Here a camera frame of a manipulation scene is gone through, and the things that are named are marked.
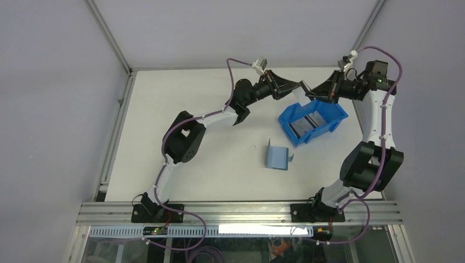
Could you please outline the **silver credit card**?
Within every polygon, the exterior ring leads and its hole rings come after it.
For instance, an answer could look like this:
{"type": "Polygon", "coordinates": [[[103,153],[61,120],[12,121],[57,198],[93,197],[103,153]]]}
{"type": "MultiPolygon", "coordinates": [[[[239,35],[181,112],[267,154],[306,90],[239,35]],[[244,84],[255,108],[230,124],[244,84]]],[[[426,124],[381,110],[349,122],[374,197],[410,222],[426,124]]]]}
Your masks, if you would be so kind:
{"type": "Polygon", "coordinates": [[[301,107],[311,102],[311,98],[307,96],[307,92],[309,91],[310,88],[304,80],[300,81],[299,87],[292,91],[293,95],[296,97],[297,102],[301,105],[301,107]]]}

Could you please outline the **blue plastic bin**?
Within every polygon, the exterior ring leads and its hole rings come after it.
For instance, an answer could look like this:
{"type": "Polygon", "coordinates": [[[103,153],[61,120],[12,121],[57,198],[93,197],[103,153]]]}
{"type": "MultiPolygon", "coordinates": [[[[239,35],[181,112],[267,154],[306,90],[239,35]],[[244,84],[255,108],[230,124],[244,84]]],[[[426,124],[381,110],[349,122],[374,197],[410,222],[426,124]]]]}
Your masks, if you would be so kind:
{"type": "Polygon", "coordinates": [[[295,147],[325,133],[333,132],[348,114],[339,104],[314,100],[304,106],[288,106],[278,117],[278,122],[291,144],[295,147]]]}

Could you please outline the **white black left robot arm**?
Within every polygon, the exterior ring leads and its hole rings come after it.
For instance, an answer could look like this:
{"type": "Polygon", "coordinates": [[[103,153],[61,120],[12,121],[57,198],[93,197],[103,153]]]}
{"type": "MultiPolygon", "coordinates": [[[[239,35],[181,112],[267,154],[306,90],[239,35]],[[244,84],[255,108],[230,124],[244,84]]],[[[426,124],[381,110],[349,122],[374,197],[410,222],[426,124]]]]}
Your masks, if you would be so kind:
{"type": "Polygon", "coordinates": [[[160,171],[154,184],[142,195],[144,216],[151,222],[159,222],[164,218],[171,191],[170,174],[174,168],[196,156],[207,131],[238,125],[250,114],[249,105],[269,96],[280,100],[298,88],[299,82],[282,78],[272,70],[265,70],[255,84],[248,79],[232,82],[230,97],[220,110],[198,116],[188,111],[180,112],[163,136],[163,163],[160,171]]]}

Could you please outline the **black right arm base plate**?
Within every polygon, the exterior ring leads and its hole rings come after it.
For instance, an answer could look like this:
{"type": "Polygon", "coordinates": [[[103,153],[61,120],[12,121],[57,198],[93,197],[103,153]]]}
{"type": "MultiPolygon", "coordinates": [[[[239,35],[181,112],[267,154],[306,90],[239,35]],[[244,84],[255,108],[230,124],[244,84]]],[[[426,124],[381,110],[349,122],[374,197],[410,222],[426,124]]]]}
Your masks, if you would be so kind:
{"type": "Polygon", "coordinates": [[[311,205],[306,203],[293,203],[290,205],[292,222],[345,222],[344,213],[339,214],[336,208],[322,205],[311,205]]]}

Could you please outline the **teal leather card holder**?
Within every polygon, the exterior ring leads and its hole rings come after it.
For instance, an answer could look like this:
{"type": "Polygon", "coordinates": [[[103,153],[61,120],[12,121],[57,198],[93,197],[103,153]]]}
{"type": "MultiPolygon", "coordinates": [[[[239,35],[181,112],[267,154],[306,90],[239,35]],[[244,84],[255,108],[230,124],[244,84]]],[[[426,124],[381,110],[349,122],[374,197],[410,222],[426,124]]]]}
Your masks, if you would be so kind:
{"type": "Polygon", "coordinates": [[[275,146],[268,140],[265,167],[275,170],[288,170],[289,164],[294,159],[294,153],[287,147],[275,146]]]}

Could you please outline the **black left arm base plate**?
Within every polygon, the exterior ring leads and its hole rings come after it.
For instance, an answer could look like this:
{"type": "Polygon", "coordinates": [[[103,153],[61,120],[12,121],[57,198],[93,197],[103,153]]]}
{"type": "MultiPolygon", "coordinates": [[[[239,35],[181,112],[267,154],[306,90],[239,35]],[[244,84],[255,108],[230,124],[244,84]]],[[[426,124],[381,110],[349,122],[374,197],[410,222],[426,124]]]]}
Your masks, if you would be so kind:
{"type": "Polygon", "coordinates": [[[142,204],[135,204],[131,216],[132,223],[157,223],[165,224],[183,223],[184,214],[176,211],[171,211],[160,206],[156,206],[154,212],[150,213],[142,204]]]}

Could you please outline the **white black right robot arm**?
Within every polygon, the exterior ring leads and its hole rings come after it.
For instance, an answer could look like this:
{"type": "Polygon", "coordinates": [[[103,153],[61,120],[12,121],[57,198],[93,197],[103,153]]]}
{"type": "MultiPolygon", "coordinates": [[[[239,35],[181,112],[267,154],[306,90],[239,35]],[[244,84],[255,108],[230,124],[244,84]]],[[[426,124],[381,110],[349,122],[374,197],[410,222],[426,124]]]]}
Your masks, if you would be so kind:
{"type": "Polygon", "coordinates": [[[388,63],[369,61],[353,80],[335,70],[322,84],[307,91],[311,100],[336,104],[340,98],[358,101],[362,109],[362,141],[343,161],[339,179],[321,188],[311,200],[309,214],[317,221],[342,213],[352,198],[381,192],[404,160],[392,136],[392,106],[396,81],[387,77],[388,63]]]}

